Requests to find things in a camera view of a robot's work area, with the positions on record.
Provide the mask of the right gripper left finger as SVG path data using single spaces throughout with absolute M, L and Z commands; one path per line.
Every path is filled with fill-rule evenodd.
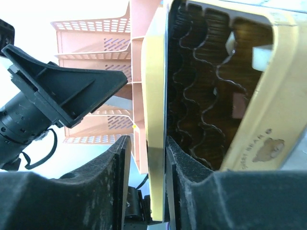
M 3 230 L 121 230 L 126 209 L 131 140 L 59 179 L 34 172 L 0 175 Z

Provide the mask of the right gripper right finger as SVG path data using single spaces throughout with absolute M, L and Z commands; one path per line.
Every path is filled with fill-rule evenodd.
M 305 171 L 212 171 L 166 139 L 173 230 L 304 230 Z

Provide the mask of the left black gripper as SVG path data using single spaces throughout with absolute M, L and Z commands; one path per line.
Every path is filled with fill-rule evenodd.
M 7 45 L 3 54 L 12 62 L 11 81 L 20 92 L 0 109 L 0 166 L 18 168 L 24 155 L 26 168 L 35 168 L 56 151 L 58 138 L 50 128 L 74 127 L 127 84 L 118 70 L 74 69 L 43 63 L 21 49 Z M 49 131 L 54 144 L 47 156 L 31 164 L 24 149 Z

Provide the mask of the silver tin lid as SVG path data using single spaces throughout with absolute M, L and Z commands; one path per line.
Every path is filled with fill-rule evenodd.
M 168 13 L 165 0 L 154 13 L 142 43 L 141 74 L 147 140 L 150 211 L 165 221 L 165 74 Z

